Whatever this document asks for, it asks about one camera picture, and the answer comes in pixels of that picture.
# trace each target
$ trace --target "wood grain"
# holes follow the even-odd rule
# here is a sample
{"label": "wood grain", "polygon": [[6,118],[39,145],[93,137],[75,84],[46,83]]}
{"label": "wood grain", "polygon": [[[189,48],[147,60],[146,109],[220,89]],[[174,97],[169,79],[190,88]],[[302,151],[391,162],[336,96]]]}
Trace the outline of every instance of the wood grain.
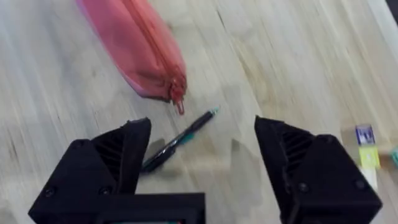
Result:
{"label": "wood grain", "polygon": [[[208,223],[279,223],[254,115],[341,138],[371,123],[398,144],[398,28],[383,0],[151,0],[187,63],[186,113],[142,99],[71,0],[0,0],[0,223],[27,210],[68,144],[152,121],[172,139],[206,109],[220,114],[138,192],[205,191]],[[379,175],[395,223],[397,185]]]}

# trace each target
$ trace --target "yellow label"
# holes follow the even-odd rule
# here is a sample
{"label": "yellow label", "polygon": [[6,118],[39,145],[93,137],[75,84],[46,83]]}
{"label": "yellow label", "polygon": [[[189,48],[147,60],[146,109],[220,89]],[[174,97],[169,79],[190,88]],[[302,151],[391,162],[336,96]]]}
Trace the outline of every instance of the yellow label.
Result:
{"label": "yellow label", "polygon": [[380,168],[379,152],[376,146],[359,147],[359,156],[363,168]]}

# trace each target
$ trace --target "screw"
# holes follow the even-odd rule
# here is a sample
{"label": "screw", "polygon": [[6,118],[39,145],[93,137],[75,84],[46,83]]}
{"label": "screw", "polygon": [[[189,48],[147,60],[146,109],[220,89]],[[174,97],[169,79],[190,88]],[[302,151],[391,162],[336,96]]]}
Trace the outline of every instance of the screw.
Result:
{"label": "screw", "polygon": [[102,187],[102,188],[99,189],[98,193],[100,195],[110,195],[111,191],[112,191],[111,187]]}
{"label": "screw", "polygon": [[44,191],[44,197],[52,197],[55,195],[55,188],[54,187],[49,187],[45,189]]}
{"label": "screw", "polygon": [[298,184],[298,189],[303,192],[303,193],[307,193],[310,191],[310,188],[308,187],[308,185],[306,183],[299,183]]}
{"label": "screw", "polygon": [[355,181],[355,187],[359,190],[364,190],[366,187],[366,184],[362,180],[357,180],[357,181]]}

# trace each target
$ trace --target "small box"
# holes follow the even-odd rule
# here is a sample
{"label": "small box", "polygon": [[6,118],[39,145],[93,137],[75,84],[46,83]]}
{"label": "small box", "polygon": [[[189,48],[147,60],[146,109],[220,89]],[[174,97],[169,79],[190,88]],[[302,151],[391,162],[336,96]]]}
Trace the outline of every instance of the small box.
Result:
{"label": "small box", "polygon": [[359,146],[374,145],[373,129],[370,124],[362,124],[355,127],[356,139]]}

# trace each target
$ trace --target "pink pencil case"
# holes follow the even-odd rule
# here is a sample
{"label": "pink pencil case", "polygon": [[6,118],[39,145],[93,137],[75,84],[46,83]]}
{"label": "pink pencil case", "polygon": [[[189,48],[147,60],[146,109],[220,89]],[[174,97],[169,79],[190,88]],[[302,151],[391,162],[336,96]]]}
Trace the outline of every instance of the pink pencil case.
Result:
{"label": "pink pencil case", "polygon": [[172,100],[184,113],[185,64],[171,32],[146,0],[76,0],[128,84]]}

